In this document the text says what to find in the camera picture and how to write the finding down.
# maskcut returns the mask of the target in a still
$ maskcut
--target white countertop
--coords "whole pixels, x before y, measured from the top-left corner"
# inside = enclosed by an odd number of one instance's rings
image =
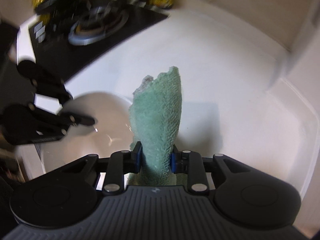
[[[203,156],[224,153],[286,180],[301,140],[299,119],[266,91],[286,51],[242,20],[199,0],[122,42],[66,83],[75,97],[110,91],[132,98],[146,75],[180,70],[183,105],[176,145]],[[28,25],[18,61],[33,58]],[[56,111],[39,101],[38,105]]]

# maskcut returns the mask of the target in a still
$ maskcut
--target silver screw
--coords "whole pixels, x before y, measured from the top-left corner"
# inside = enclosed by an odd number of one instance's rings
[[[35,79],[32,80],[32,83],[33,83],[33,85],[34,85],[35,87],[38,86],[38,83],[37,83],[37,81],[36,81]]]
[[[118,184],[106,184],[103,188],[106,192],[115,192],[120,189],[120,186]]]
[[[33,103],[29,103],[28,107],[30,108],[31,111],[35,110],[35,106],[33,105]]]
[[[205,191],[207,190],[207,186],[205,184],[202,184],[202,183],[197,183],[197,184],[193,184],[191,186],[192,190],[196,191],[196,192],[202,192],[202,191]]]
[[[71,122],[76,122],[76,119],[73,117],[73,115],[70,115]]]

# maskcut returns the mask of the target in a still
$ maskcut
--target ribbed surface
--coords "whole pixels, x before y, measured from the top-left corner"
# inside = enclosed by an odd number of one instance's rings
[[[41,230],[19,225],[4,240],[302,240],[294,227],[253,231],[222,218],[206,197],[182,186],[130,186],[119,196],[105,197],[98,209],[76,225]]]

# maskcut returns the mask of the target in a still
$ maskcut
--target gas burner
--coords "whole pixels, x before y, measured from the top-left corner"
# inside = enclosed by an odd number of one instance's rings
[[[68,41],[75,46],[100,41],[120,30],[128,20],[125,10],[112,6],[99,6],[82,15],[71,27]]]

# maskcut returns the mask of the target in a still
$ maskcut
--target green microfiber cloth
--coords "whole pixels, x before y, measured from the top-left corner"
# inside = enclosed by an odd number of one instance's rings
[[[146,76],[133,93],[129,119],[134,133],[131,149],[141,141],[140,173],[131,174],[129,185],[176,185],[170,170],[170,154],[181,118],[181,81],[177,67],[167,73]]]

